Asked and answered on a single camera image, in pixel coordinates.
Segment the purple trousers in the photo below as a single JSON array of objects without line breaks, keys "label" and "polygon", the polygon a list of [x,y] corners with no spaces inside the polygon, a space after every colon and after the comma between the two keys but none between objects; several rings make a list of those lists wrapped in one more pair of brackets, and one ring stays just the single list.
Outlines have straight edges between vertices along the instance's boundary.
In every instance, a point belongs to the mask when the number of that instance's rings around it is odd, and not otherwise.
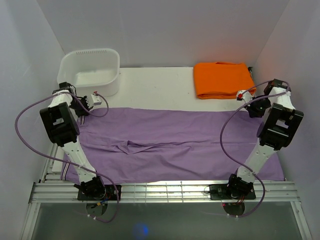
[{"label": "purple trousers", "polygon": [[103,109],[78,121],[90,164],[117,184],[227,180],[261,124],[245,111]]}]

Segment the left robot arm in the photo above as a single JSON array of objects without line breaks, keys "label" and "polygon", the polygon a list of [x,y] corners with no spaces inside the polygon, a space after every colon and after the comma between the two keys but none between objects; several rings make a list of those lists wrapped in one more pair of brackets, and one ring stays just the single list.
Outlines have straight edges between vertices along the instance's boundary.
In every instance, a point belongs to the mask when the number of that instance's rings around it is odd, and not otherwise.
[{"label": "left robot arm", "polygon": [[80,145],[80,129],[74,117],[88,116],[93,107],[88,97],[78,97],[76,88],[68,82],[60,83],[59,89],[52,94],[50,105],[39,111],[46,133],[50,141],[64,151],[69,161],[76,164],[74,168],[79,184],[74,186],[88,198],[103,199],[106,187]]}]

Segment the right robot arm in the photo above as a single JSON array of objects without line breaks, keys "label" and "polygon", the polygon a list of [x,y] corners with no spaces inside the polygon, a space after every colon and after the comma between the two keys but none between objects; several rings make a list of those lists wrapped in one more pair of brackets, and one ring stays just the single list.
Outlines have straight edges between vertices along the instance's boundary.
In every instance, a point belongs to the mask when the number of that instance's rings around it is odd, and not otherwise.
[{"label": "right robot arm", "polygon": [[253,96],[249,90],[236,94],[236,100],[244,103],[249,117],[263,121],[257,130],[254,149],[229,177],[225,191],[230,198],[244,199],[252,195],[256,175],[272,155],[291,143],[304,117],[304,113],[293,106],[291,92],[289,83],[273,79],[266,82],[260,96]]}]

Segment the folded orange trousers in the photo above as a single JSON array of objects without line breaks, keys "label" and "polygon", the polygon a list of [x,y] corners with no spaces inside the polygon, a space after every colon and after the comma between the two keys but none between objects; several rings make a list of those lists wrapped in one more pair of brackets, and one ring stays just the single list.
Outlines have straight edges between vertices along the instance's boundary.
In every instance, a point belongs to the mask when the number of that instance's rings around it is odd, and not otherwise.
[{"label": "folded orange trousers", "polygon": [[195,94],[198,99],[235,99],[238,91],[256,92],[245,63],[201,62],[193,67]]}]

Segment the white plastic basket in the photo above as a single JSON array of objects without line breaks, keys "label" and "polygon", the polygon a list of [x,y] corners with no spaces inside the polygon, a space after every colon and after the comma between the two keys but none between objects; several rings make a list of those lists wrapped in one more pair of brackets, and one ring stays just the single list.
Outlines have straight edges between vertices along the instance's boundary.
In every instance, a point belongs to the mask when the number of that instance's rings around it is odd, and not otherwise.
[{"label": "white plastic basket", "polygon": [[113,96],[120,89],[120,55],[111,48],[72,51],[62,58],[56,80],[75,86],[80,95]]}]

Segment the aluminium frame rail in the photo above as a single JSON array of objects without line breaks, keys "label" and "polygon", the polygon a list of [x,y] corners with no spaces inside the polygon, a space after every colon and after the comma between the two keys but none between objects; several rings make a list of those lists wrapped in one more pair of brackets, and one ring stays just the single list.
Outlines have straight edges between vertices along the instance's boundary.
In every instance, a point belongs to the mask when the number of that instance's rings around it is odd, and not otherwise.
[{"label": "aluminium frame rail", "polygon": [[[123,183],[121,203],[209,203],[205,193],[210,184],[218,181],[159,181],[149,183]],[[299,202],[300,196],[292,181],[265,181],[264,202]],[[78,189],[70,182],[34,184],[30,203],[80,203]]]}]

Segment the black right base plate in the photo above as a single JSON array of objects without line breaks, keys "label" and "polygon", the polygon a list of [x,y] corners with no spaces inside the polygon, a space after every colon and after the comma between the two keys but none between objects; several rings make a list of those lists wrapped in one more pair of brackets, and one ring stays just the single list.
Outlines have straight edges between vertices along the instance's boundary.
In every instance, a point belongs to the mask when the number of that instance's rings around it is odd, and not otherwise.
[{"label": "black right base plate", "polygon": [[247,195],[231,190],[227,184],[211,184],[208,186],[208,193],[211,200],[255,200],[255,191],[250,191]]}]

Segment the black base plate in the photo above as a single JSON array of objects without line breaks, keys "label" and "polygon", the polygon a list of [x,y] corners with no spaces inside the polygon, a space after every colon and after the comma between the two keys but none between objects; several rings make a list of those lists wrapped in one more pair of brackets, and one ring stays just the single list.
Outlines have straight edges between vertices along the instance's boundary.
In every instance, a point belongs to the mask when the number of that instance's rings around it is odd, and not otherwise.
[{"label": "black base plate", "polygon": [[105,185],[104,190],[99,189],[94,191],[93,194],[86,195],[81,190],[78,191],[77,200],[78,201],[102,201],[102,200],[109,200],[109,201],[116,201],[117,198],[121,199],[121,192],[122,186],[119,184],[115,185],[116,188],[112,185]]},{"label": "black base plate", "polygon": [[208,186],[208,193],[211,200],[255,200],[255,191],[250,191],[247,195],[231,190],[227,184],[211,184]]}]

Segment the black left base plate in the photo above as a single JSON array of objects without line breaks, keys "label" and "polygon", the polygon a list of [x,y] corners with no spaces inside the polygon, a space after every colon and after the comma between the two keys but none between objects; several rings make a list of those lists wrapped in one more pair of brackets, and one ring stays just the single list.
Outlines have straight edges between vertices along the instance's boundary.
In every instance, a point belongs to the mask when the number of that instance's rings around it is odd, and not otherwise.
[{"label": "black left base plate", "polygon": [[104,190],[99,189],[94,191],[93,194],[86,195],[81,190],[78,191],[77,200],[78,201],[102,201],[102,200],[109,200],[109,201],[116,201],[117,198],[121,199],[121,192],[122,186],[119,184],[115,185],[116,188],[112,185],[105,185]]}]

